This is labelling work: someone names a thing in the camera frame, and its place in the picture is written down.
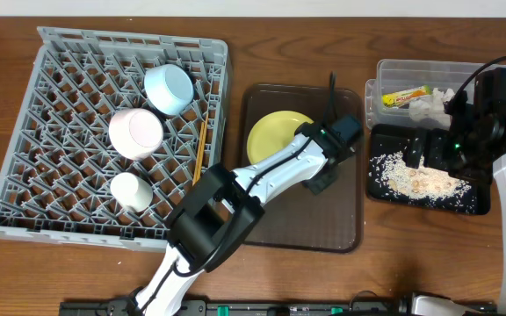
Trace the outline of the wooden chopstick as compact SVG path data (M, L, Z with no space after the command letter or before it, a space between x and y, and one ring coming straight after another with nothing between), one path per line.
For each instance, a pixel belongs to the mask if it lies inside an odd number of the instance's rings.
M192 185L195 185L195 183L199 180L200 172L202 168L202 159L204 154L204 142L206 139L206 129L207 129L207 122L203 121L201 123L200 128L200 135L199 135L199 144L198 144L198 150L197 150L197 158L195 161L195 169L192 179Z
M206 113L206 117L201 125L200 136L199 136L199 146L197 152L197 159L195 164L195 172L193 177L192 184L194 185L201 176L202 163L204 158L205 146L206 146L206 134L208 128L208 120L209 120L209 111Z

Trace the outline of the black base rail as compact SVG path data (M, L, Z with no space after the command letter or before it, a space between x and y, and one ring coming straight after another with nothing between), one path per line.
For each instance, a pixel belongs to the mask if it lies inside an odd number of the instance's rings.
M129 297L100 301L66 301L60 316L197 315L197 316L315 316L315 315L496 315L491 302L455 302L447 297L413 292L384 298L361 291L348 302L250 302L202 299Z

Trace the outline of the light blue bowl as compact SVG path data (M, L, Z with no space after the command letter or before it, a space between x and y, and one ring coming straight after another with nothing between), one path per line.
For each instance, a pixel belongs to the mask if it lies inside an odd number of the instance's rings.
M191 78L172 64L149 69L144 75L144 89L151 104L169 116L181 113L194 97Z

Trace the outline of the brown serving tray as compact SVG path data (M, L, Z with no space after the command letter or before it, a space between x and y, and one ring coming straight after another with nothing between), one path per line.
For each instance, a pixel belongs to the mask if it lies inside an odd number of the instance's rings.
M254 124L275 111L297 111L322 117L329 90L321 87L260 83L242 99L240 165L249 165L246 141ZM337 167L337 179L315 195L298 183L264 206L265 215L247 237L251 246L349 253L362 241L364 229L365 139L354 155Z

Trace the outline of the yellow round plate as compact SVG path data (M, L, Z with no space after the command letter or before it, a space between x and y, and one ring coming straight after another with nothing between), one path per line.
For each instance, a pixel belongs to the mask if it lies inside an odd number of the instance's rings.
M275 111L259 119L249 132L246 152L250 164L277 153L289 145L296 129L314 121L296 111Z

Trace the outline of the grey dish rack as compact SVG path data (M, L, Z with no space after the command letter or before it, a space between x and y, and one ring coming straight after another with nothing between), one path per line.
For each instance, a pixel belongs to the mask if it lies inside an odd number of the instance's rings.
M0 239L133 251L166 248L164 217L192 186L201 123L209 111L205 167L220 160L232 68L220 39L40 27L42 46L0 172ZM194 97L161 115L160 147L121 156L108 126L120 110L151 110L143 80L164 64L192 79ZM147 182L150 206L130 212L112 195L123 172Z

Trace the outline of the clear plastic bin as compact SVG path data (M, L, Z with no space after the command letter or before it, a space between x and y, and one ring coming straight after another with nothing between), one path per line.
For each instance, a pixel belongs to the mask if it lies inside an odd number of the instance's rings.
M432 108L420 103L388 108L382 97L386 94L410 90L424 85L432 90L457 91L461 84L481 65L456 61L423 61L383 59L378 62L376 77L365 83L365 123L372 129L379 124L441 128L447 130L451 119L444 108Z

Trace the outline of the black rectangular tray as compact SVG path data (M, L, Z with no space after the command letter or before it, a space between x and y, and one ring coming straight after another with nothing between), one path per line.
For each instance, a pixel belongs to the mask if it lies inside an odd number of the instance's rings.
M402 126L377 125L371 131L366 195L374 200L398 205L446 210L467 215L485 215L491 209L490 188L454 179L451 192L411 190L402 172L415 172L405 166L413 130Z

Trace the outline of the rice and nuts pile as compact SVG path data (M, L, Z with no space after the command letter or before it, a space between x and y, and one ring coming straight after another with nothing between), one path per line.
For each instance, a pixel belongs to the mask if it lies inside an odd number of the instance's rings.
M450 177L445 171L425 168L423 158L417 169L407 167L402 151L372 157L368 176L373 198L409 205L461 206L473 193L469 182Z

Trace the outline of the white tissue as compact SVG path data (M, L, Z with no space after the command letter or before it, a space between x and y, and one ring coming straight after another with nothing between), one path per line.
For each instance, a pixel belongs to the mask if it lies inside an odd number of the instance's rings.
M434 88L430 95L412 100L409 103L409 117L417 123L436 123L439 128L447 128L451 124L451 116L445 113L445 103L451 101L455 92Z

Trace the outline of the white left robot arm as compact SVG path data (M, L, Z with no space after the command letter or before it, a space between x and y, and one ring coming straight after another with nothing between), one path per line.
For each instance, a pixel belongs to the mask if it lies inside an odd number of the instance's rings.
M248 167L216 164L165 219L166 254L151 282L134 297L135 315L173 315L203 272L227 260L264 216L264 205L297 183L317 195L336 180L336 166L354 154L362 127L302 124L284 149Z

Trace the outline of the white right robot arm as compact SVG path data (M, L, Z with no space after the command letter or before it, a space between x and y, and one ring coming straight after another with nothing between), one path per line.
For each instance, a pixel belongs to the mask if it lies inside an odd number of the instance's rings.
M506 314L506 108L477 118L455 118L448 131L413 128L406 165L440 169L469 183L495 182L502 209L503 275L498 312Z

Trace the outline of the pink bowl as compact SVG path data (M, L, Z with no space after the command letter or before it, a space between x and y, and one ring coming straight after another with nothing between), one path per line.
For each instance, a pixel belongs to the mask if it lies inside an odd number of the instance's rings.
M151 156L163 142L163 126L159 118L145 109L125 109L115 113L109 124L114 149L130 160Z

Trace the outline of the white cup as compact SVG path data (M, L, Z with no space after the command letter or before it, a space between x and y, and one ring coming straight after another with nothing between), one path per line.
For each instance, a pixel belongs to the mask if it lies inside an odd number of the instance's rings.
M130 212L145 211L153 199L151 186L128 172L116 175L111 181L110 190L117 202Z

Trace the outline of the green orange snack wrapper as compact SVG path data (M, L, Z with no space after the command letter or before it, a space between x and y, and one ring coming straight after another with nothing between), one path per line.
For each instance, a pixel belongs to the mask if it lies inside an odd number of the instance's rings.
M382 103L388 108L402 107L405 104L410 103L412 100L419 97L428 96L432 93L428 85L420 87L392 92L385 94L381 97Z

